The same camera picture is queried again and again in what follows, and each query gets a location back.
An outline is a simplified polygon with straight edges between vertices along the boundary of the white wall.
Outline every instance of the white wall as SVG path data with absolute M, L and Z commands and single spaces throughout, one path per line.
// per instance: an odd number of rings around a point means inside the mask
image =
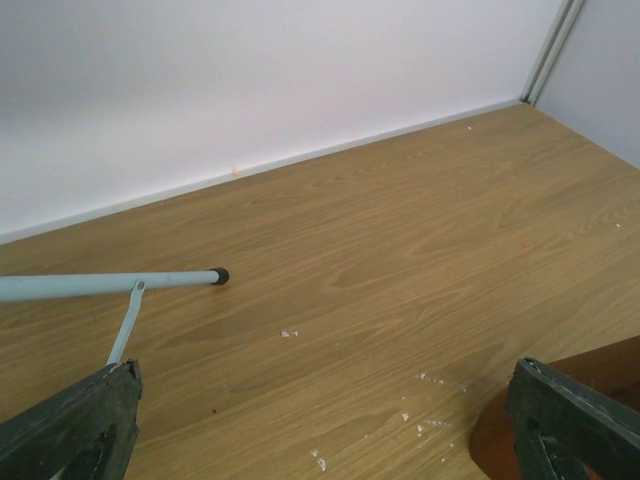
M 0 0 L 0 239 L 515 99 L 560 1 Z
M 640 0 L 588 0 L 537 107 L 640 167 Z

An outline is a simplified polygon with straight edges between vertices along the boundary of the black rubber cap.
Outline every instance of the black rubber cap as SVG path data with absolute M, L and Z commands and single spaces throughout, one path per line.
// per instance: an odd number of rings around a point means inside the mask
M 218 272 L 218 281 L 213 282 L 211 285 L 224 285 L 229 281 L 229 270 L 222 267 L 212 268 L 212 272 Z

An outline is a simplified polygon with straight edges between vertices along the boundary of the metal rod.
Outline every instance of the metal rod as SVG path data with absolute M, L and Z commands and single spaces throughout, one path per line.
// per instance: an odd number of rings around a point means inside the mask
M 201 272 L 0 277 L 0 303 L 129 292 L 138 280 L 145 283 L 146 289 L 151 289 L 199 284 L 221 285 L 228 278 L 227 271 L 222 268 Z

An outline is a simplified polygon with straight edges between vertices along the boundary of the wooden floor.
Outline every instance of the wooden floor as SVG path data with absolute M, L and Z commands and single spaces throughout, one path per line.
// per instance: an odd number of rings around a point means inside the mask
M 518 357 L 640 333 L 640 173 L 516 106 L 0 247 L 4 274 L 219 265 L 145 294 L 128 479 L 483 478 L 468 434 Z M 100 368 L 127 301 L 1 306 L 0 420 Z

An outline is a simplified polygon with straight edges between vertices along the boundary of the baseboard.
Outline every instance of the baseboard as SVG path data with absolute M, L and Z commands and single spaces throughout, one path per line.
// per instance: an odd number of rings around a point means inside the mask
M 463 118 L 473 117 L 475 115 L 491 112 L 493 110 L 499 110 L 501 108 L 517 105 L 519 103 L 520 103 L 519 100 L 513 99 L 513 100 L 496 103 L 496 104 L 489 105 L 482 108 L 467 110 L 465 112 L 449 115 L 447 117 L 438 118 L 435 120 L 429 120 L 427 122 L 418 123 L 415 125 L 409 125 L 406 127 L 398 128 L 396 130 L 391 130 L 391 131 L 379 133 L 376 135 L 372 135 L 369 137 L 352 140 L 352 141 L 341 143 L 338 145 L 333 145 L 331 147 L 322 148 L 320 150 L 314 150 L 301 155 L 295 155 L 293 157 L 283 158 L 273 162 L 265 163 L 263 165 L 247 168 L 245 170 L 239 171 L 238 173 L 242 177 L 246 177 L 248 175 L 255 175 L 258 173 L 266 172 L 268 170 L 272 170 L 274 168 L 284 167 L 286 165 L 291 165 L 293 163 L 310 160 L 312 158 L 321 157 L 323 155 L 328 155 L 330 153 L 340 152 L 342 150 L 347 150 L 353 147 L 359 147 L 361 145 L 377 142 L 379 140 L 385 140 L 387 138 L 396 137 L 398 135 L 403 135 L 405 133 L 415 132 L 428 127 L 442 125 L 443 123 L 448 123 L 448 122 L 460 120 Z M 86 222 L 88 220 L 93 220 L 95 218 L 104 217 L 106 215 L 111 215 L 112 213 L 121 212 L 123 210 L 129 210 L 130 208 L 140 207 L 140 206 L 148 205 L 150 203 L 158 202 L 161 200 L 166 200 L 167 198 L 175 197 L 177 195 L 194 192 L 196 190 L 211 187 L 213 185 L 218 185 L 220 183 L 229 182 L 231 180 L 234 180 L 235 178 L 236 177 L 232 173 L 219 175 L 214 178 L 208 178 L 208 179 L 190 183 L 187 185 L 180 185 L 174 188 L 162 190 L 160 192 L 155 192 L 149 195 L 143 195 L 141 197 L 116 203 L 106 207 L 88 210 L 86 212 L 82 212 L 76 215 L 71 215 L 68 217 L 56 219 L 51 222 L 41 223 L 41 224 L 27 227 L 21 230 L 0 234 L 0 245 L 13 242 L 16 240 L 21 240 L 23 238 L 32 237 L 34 235 L 39 235 L 41 233 L 50 232 L 52 230 L 58 230 L 60 228 L 75 225 L 77 223 Z

